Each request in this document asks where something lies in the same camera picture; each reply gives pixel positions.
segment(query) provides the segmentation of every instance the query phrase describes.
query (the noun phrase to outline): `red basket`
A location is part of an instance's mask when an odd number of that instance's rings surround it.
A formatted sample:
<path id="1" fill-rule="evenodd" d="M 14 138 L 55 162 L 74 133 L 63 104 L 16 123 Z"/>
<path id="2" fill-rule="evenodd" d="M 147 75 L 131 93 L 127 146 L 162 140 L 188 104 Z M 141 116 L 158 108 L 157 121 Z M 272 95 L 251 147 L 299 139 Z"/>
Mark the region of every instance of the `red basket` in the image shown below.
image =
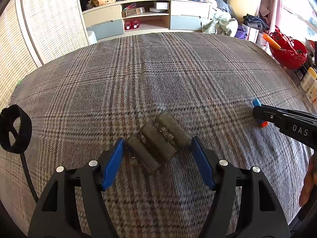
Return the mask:
<path id="1" fill-rule="evenodd" d="M 275 26 L 275 32 L 269 34 L 280 46 L 281 49 L 275 49 L 270 46 L 274 58 L 286 68 L 297 70 L 303 66 L 307 59 L 307 49 L 298 40 L 287 37 Z"/>

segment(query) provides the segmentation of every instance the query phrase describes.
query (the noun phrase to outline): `curtain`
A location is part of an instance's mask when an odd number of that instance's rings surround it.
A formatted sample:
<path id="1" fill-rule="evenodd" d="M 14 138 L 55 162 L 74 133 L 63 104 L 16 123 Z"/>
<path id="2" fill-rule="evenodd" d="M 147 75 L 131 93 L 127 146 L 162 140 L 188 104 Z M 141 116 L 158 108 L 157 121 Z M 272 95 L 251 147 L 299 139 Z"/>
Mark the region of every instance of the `curtain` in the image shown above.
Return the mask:
<path id="1" fill-rule="evenodd" d="M 269 32 L 275 30 L 275 25 L 280 24 L 283 9 L 282 0 L 261 0 L 260 14 L 266 18 L 267 23 L 270 25 Z"/>

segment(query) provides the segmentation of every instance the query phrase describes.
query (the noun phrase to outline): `open shelf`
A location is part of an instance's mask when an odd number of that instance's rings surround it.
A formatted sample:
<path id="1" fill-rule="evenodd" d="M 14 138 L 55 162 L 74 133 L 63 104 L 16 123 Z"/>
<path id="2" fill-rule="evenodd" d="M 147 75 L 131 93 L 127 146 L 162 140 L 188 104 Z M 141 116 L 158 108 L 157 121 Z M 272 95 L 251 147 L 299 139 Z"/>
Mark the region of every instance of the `open shelf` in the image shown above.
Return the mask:
<path id="1" fill-rule="evenodd" d="M 125 30 L 124 33 L 131 33 L 131 32 L 142 32 L 147 30 L 168 30 L 169 28 L 166 27 L 166 24 L 162 20 L 148 20 L 142 21 L 140 23 L 139 28 L 132 28 L 129 30 Z"/>
<path id="2" fill-rule="evenodd" d="M 169 14 L 165 12 L 143 12 L 141 14 L 124 17 L 123 19 L 137 18 L 137 17 L 143 17 L 143 16 L 163 16 L 163 15 L 169 15 Z"/>

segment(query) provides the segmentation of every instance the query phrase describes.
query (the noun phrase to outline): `plaid blanket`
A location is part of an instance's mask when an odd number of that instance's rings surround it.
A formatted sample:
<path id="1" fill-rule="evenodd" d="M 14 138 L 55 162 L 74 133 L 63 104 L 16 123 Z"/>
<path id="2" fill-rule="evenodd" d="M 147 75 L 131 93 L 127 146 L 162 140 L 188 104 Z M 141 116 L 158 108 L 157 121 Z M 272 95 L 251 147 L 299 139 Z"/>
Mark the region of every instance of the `plaid blanket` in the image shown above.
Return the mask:
<path id="1" fill-rule="evenodd" d="M 283 69 L 255 44 L 163 33 L 101 42 L 51 61 L 25 77 L 11 104 L 32 120 L 26 160 L 38 195 L 57 166 L 83 166 L 170 109 L 219 158 L 241 168 L 258 165 L 290 221 L 313 151 L 272 124 L 260 128 L 252 116 L 255 98 L 309 111 Z M 35 203 L 19 156 L 1 149 L 0 172 L 0 199 L 26 233 Z M 228 232 L 236 225 L 240 192 Z M 82 230 L 89 233 L 80 188 L 76 195 Z M 190 152 L 179 151 L 151 176 L 126 153 L 103 196 L 120 237 L 179 238 L 198 236 L 213 192 Z"/>

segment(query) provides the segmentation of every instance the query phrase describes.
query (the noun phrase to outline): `gray drawer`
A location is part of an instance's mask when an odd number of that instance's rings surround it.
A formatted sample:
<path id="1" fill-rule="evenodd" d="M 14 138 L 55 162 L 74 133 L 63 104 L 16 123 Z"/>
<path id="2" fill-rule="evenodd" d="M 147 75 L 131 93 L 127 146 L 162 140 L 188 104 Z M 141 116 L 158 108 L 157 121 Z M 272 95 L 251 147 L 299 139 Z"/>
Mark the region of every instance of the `gray drawer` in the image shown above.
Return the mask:
<path id="1" fill-rule="evenodd" d="M 124 33 L 122 20 L 107 21 L 88 27 L 87 30 L 93 31 L 96 35 L 97 40 L 106 37 L 122 35 Z"/>
<path id="2" fill-rule="evenodd" d="M 201 30 L 201 24 L 208 19 L 193 16 L 171 16 L 171 29 Z"/>

